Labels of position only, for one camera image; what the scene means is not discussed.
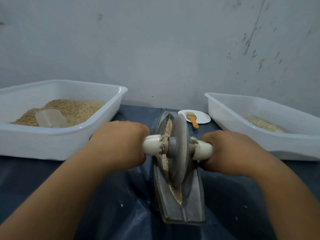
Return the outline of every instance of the pile of grain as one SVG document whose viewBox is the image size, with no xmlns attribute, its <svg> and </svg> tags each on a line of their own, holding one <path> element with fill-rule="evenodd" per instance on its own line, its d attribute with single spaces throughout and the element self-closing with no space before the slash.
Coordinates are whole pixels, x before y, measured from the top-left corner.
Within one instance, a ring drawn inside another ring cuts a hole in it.
<svg viewBox="0 0 320 240">
<path fill-rule="evenodd" d="M 165 134 L 164 134 L 164 140 L 168 140 L 168 137 L 171 135 L 171 129 L 172 129 L 172 121 L 169 119 L 167 122 L 167 126 L 165 128 Z M 174 198 L 177 200 L 177 202 L 181 205 L 182 204 L 182 192 L 180 189 L 176 189 L 172 181 L 170 179 L 170 173 L 169 173 L 169 162 L 168 158 L 165 154 L 162 155 L 162 168 L 165 173 L 166 181 L 168 182 L 169 189 L 174 195 Z"/>
<path fill-rule="evenodd" d="M 88 120 L 105 103 L 95 101 L 77 101 L 69 99 L 55 99 L 47 103 L 42 108 L 32 108 L 28 110 L 21 118 L 12 122 L 15 125 L 39 126 L 36 121 L 36 112 L 45 109 L 58 109 L 66 118 L 70 126 L 78 125 Z"/>
<path fill-rule="evenodd" d="M 266 119 L 257 117 L 257 121 L 255 120 L 248 120 L 251 124 L 258 126 L 259 128 L 265 129 L 271 132 L 279 132 L 279 133 L 287 133 L 284 129 L 280 128 L 279 126 L 267 121 Z"/>
</svg>

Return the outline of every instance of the person's left arm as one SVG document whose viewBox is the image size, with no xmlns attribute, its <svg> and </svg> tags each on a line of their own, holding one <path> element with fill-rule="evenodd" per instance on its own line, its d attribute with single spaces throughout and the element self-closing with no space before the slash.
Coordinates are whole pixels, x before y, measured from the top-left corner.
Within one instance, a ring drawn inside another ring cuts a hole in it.
<svg viewBox="0 0 320 240">
<path fill-rule="evenodd" d="M 139 123 L 102 125 L 0 226 L 0 239 L 73 239 L 87 202 L 111 172 L 144 163 L 149 129 Z"/>
</svg>

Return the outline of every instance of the wall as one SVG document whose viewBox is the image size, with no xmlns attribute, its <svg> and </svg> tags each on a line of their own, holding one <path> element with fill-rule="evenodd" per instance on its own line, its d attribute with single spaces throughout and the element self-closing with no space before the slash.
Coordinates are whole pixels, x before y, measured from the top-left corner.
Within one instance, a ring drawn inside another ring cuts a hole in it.
<svg viewBox="0 0 320 240">
<path fill-rule="evenodd" d="M 0 86 L 119 84 L 126 104 L 206 110 L 205 92 L 320 116 L 320 0 L 0 0 Z"/>
</svg>

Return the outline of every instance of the grinder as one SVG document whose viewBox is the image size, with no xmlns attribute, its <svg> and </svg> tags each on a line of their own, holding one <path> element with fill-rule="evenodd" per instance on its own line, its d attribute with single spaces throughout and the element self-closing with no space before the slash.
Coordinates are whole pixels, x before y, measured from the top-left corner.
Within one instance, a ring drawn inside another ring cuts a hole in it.
<svg viewBox="0 0 320 240">
<path fill-rule="evenodd" d="M 171 135 L 164 140 L 164 124 L 170 117 L 172 122 Z M 167 223 L 201 225 L 206 222 L 204 195 L 201 178 L 198 172 L 198 162 L 209 159 L 213 154 L 212 145 L 189 136 L 185 117 L 173 112 L 159 122 L 156 133 L 160 135 L 147 136 L 143 143 L 146 155 L 155 156 L 154 183 L 156 196 L 162 218 Z M 169 189 L 168 182 L 162 173 L 162 154 L 166 154 L 172 185 L 181 190 L 183 202 L 178 204 Z"/>
</svg>

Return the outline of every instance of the person's right arm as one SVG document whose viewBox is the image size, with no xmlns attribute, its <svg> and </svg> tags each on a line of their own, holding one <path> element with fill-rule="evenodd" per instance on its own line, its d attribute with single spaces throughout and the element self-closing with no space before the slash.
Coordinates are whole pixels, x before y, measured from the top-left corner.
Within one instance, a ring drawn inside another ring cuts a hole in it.
<svg viewBox="0 0 320 240">
<path fill-rule="evenodd" d="M 248 176 L 259 185 L 277 239 L 320 238 L 320 204 L 282 161 L 240 133 L 218 130 L 202 140 L 214 148 L 205 170 Z"/>
</svg>

